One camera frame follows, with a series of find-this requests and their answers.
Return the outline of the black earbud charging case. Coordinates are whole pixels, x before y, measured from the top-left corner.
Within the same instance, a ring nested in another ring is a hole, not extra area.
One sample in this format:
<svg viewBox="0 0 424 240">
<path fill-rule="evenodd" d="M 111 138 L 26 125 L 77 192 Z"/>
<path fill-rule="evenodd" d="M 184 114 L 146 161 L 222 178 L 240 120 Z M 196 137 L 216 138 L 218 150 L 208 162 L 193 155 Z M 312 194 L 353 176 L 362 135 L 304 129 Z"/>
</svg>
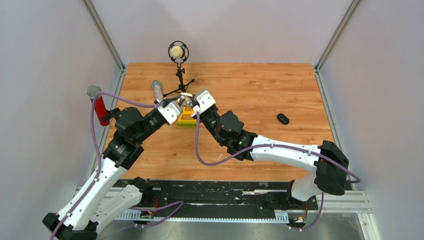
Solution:
<svg viewBox="0 0 424 240">
<path fill-rule="evenodd" d="M 279 113 L 277 115 L 277 119 L 283 124 L 283 125 L 288 125 L 290 123 L 289 118 L 284 115 L 283 113 Z"/>
</svg>

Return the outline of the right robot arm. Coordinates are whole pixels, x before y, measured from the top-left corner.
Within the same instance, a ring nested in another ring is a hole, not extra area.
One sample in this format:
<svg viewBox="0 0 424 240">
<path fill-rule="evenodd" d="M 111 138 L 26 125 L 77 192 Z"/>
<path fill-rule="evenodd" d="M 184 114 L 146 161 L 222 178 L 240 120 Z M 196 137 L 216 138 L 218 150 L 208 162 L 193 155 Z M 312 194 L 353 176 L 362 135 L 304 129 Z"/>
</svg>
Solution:
<svg viewBox="0 0 424 240">
<path fill-rule="evenodd" d="M 216 166 L 237 159 L 271 161 L 308 171 L 307 176 L 293 180 L 287 190 L 285 201 L 292 209 L 298 209 L 320 192 L 335 196 L 345 194 L 349 160 L 334 142 L 324 140 L 320 145 L 302 145 L 275 141 L 244 130 L 244 123 L 232 111 L 219 115 L 214 106 L 205 111 L 195 106 L 192 116 L 196 119 L 196 131 L 203 124 L 229 153 L 227 158 L 214 163 L 204 161 L 199 153 L 199 133 L 196 133 L 195 154 L 203 165 Z"/>
</svg>

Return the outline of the white earbud case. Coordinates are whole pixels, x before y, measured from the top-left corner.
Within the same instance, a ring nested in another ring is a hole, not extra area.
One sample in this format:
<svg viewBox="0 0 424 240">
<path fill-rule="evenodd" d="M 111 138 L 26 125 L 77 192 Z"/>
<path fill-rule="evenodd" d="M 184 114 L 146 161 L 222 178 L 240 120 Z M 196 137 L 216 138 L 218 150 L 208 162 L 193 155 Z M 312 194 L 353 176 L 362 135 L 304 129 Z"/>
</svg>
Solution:
<svg viewBox="0 0 424 240">
<path fill-rule="evenodd" d="M 180 106 L 191 107 L 193 105 L 194 97 L 191 93 L 182 92 L 177 96 L 177 103 Z"/>
</svg>

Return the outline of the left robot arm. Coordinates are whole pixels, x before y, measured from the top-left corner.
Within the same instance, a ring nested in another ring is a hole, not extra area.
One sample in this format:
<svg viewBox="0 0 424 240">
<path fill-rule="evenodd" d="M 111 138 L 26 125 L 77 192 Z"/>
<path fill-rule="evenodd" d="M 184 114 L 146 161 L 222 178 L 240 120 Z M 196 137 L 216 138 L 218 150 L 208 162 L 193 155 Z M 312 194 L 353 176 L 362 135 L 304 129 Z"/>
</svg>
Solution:
<svg viewBox="0 0 424 240">
<path fill-rule="evenodd" d="M 43 224 L 52 232 L 50 238 L 95 240 L 122 212 L 137 204 L 149 206 L 153 201 L 152 185 L 141 177 L 108 201 L 103 199 L 142 154 L 142 142 L 163 125 L 174 123 L 182 112 L 175 100 L 162 101 L 146 115 L 136 107 L 115 109 L 116 132 L 101 155 L 100 166 L 64 208 L 44 217 Z"/>
</svg>

